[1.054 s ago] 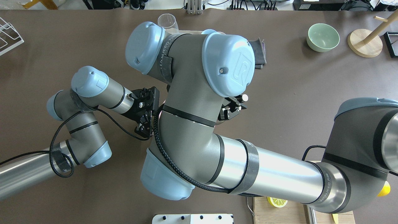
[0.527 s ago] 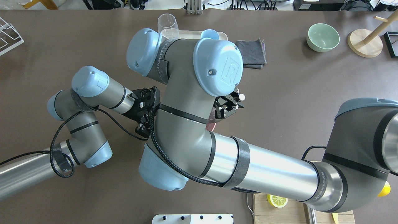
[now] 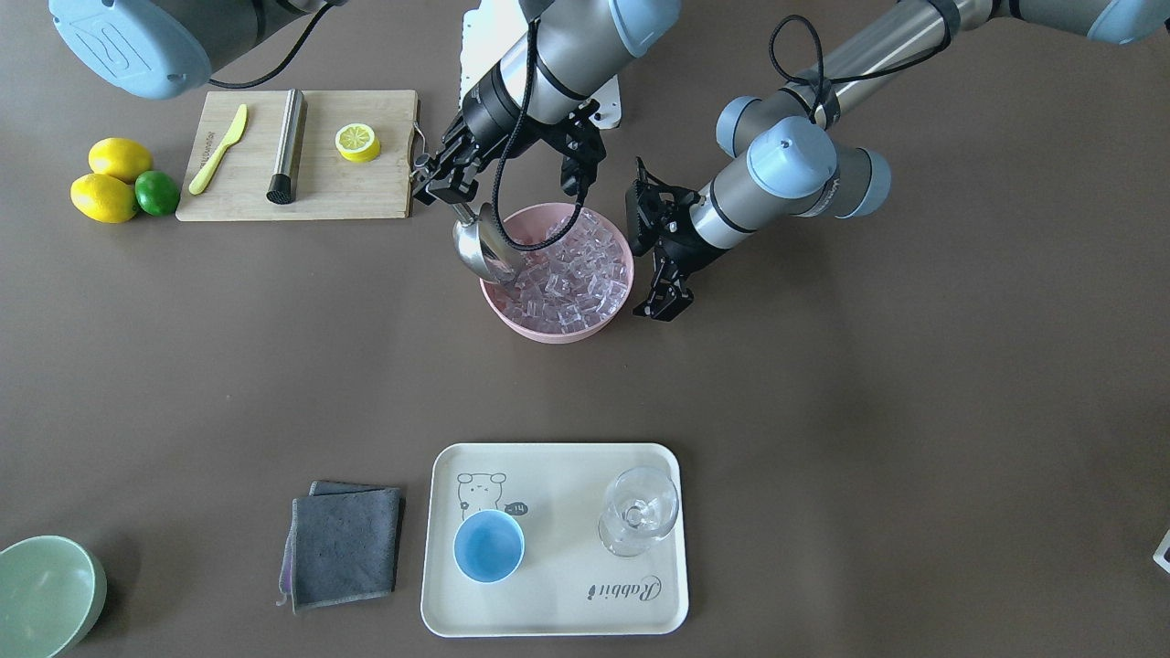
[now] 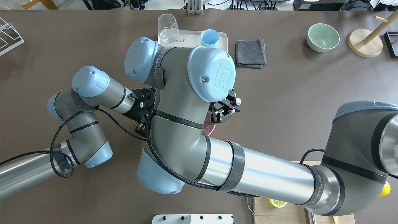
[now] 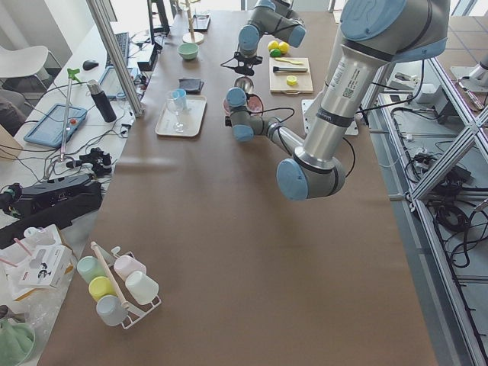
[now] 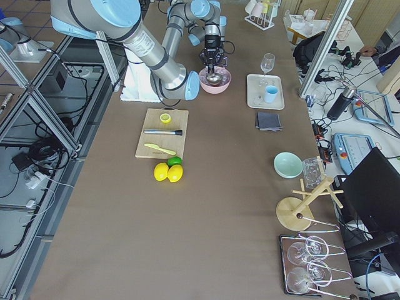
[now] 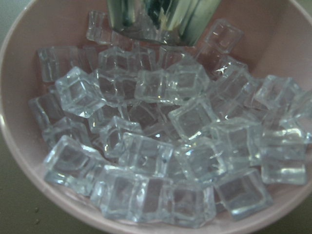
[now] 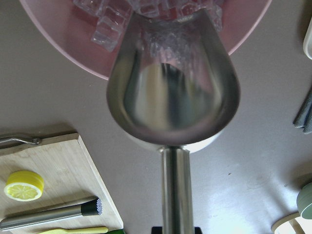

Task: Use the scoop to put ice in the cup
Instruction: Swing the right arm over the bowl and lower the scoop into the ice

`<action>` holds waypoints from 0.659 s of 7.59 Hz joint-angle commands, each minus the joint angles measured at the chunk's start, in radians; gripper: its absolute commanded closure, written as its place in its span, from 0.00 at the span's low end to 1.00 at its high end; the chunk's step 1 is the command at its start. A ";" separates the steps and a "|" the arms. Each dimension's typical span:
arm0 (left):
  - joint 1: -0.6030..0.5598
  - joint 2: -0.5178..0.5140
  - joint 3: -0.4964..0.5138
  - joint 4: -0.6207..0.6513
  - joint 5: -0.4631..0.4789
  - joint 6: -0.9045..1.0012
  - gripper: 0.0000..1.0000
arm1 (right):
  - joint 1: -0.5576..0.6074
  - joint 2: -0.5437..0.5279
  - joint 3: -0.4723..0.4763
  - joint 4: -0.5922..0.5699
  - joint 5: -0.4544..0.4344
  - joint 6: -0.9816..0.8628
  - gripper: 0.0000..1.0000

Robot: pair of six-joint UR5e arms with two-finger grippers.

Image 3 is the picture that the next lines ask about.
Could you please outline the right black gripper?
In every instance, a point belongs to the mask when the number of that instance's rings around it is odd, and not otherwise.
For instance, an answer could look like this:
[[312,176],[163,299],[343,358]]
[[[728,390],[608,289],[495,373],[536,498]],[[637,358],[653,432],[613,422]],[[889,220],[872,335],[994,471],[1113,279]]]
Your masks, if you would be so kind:
[[[580,196],[596,181],[598,163],[606,157],[601,133],[590,119],[600,107],[596,100],[585,101],[555,124],[524,116],[508,158],[519,157],[537,142],[548,143],[560,153],[560,191]],[[415,159],[413,199],[425,205],[472,203],[479,190],[476,177],[503,155],[519,110],[512,101],[468,101],[443,133],[438,155]]]

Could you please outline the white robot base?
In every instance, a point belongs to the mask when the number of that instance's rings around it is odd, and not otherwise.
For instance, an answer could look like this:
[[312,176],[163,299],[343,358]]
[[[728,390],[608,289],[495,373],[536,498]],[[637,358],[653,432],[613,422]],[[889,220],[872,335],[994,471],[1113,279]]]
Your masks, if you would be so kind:
[[[526,21],[519,1],[481,1],[463,14],[463,49],[460,54],[461,77],[455,105],[463,104],[464,92],[526,33]],[[601,130],[613,130],[622,123],[622,100],[618,78],[610,78],[592,98],[599,109],[591,121]]]

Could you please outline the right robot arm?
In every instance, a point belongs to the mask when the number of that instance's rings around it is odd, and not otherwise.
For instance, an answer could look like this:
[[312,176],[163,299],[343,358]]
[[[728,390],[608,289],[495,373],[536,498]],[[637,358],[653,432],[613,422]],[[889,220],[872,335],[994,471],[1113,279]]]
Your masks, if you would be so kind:
[[[51,1],[58,36],[99,78],[142,100],[212,82],[326,1]],[[524,1],[526,34],[472,88],[435,155],[415,164],[413,198],[468,203],[477,176],[545,142],[563,155],[560,187],[581,196],[603,162],[596,92],[680,16],[677,1]]]

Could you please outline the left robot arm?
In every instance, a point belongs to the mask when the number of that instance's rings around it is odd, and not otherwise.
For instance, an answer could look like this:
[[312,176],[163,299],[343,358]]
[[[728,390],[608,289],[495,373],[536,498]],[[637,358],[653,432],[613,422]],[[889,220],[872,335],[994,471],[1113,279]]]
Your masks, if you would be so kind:
[[638,165],[626,196],[632,254],[654,258],[639,317],[672,321],[694,299],[688,277],[784,217],[869,214],[892,189],[882,155],[845,148],[828,136],[844,114],[887,82],[992,18],[1133,43],[1166,28],[1165,1],[899,1],[831,53],[814,43],[815,63],[782,71],[766,100],[739,96],[716,122],[730,163],[698,190],[670,185]]

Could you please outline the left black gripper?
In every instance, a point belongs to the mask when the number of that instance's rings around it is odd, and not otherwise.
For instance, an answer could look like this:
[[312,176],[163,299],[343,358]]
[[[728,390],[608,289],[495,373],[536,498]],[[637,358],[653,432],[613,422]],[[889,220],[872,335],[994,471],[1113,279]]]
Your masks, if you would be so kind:
[[698,237],[691,210],[703,199],[698,191],[669,185],[649,174],[644,158],[636,158],[636,177],[626,196],[628,244],[635,258],[647,251],[672,263],[656,263],[648,295],[633,306],[633,315],[670,322],[695,300],[688,286],[691,273],[722,258],[723,251]]

